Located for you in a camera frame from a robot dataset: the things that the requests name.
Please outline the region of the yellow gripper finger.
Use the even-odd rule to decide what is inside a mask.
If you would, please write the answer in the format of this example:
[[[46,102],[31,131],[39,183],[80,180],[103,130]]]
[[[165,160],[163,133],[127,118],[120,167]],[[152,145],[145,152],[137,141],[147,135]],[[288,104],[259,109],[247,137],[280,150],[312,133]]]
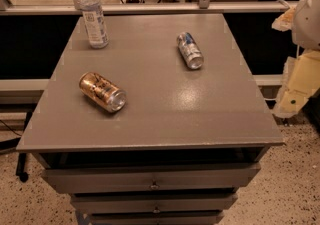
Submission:
[[[298,58],[285,62],[276,104],[272,110],[279,118],[298,114],[309,98],[320,89],[320,52],[305,50]]]

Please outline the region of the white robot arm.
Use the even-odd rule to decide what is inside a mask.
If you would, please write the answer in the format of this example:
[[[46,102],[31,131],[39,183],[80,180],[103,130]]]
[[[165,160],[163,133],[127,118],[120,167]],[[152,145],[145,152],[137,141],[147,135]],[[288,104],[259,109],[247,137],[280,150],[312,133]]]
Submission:
[[[272,28],[290,30],[297,49],[304,49],[287,58],[273,108],[275,116],[290,118],[320,89],[320,0],[299,0],[274,20]]]

